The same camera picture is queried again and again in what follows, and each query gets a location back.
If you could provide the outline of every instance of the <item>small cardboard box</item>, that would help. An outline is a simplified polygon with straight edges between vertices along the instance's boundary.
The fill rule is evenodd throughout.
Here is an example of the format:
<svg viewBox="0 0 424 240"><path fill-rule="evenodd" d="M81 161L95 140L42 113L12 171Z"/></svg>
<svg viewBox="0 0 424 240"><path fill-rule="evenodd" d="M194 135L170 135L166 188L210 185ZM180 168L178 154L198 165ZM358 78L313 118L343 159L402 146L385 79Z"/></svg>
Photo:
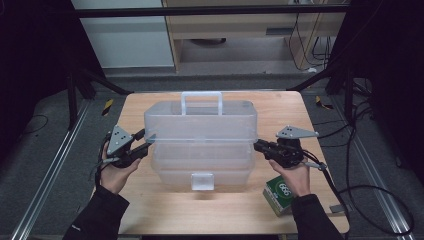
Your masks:
<svg viewBox="0 0 424 240"><path fill-rule="evenodd" d="M266 182L263 194L278 217L290 208L293 200L293 195L281 176Z"/></svg>

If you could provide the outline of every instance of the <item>hand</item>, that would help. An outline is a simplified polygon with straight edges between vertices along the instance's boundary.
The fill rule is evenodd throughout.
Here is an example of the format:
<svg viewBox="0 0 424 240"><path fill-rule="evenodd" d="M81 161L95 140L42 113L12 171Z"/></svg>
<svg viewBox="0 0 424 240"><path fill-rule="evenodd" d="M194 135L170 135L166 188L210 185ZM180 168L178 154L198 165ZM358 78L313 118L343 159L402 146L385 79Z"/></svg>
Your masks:
<svg viewBox="0 0 424 240"><path fill-rule="evenodd" d="M283 168L274 160L269 160L271 167L284 178L287 186L295 197L311 194L309 167L300 163L292 168Z"/></svg>
<svg viewBox="0 0 424 240"><path fill-rule="evenodd" d="M102 158L106 159L106 149L109 146L109 142L103 147ZM138 168L141 159L138 158L127 168L117 168L112 164L107 165L101 172L100 185L112 192L113 194L119 194L127 183L128 177Z"/></svg>

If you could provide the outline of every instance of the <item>metal rail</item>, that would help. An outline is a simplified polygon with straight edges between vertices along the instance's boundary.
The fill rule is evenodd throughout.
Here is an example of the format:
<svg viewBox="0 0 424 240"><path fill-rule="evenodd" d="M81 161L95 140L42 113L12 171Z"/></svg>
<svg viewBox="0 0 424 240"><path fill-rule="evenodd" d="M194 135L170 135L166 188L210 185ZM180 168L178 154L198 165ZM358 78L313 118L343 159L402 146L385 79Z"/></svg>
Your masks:
<svg viewBox="0 0 424 240"><path fill-rule="evenodd" d="M65 162L66 156L68 155L72 143L74 142L80 130L80 127L84 122L90 104L91 100L83 100L82 107L78 114L78 121L76 122L74 128L69 130L66 134L62 144L59 147L59 150L56 153L56 156L54 157L49 169L47 170L46 175L44 176L43 181L40 184L40 187L37 190L37 193L32 199L18 226L13 231L10 239L24 240L28 238L31 229L34 226L34 223L37 220L37 217L44 203L46 202L50 190L53 187L57 175L59 174L63 163Z"/></svg>
<svg viewBox="0 0 424 240"><path fill-rule="evenodd" d="M50 16L78 18L153 17L188 15L277 14L277 13L337 13L364 10L368 5L295 4L250 6L202 6L121 9L77 9L75 11L48 10Z"/></svg>

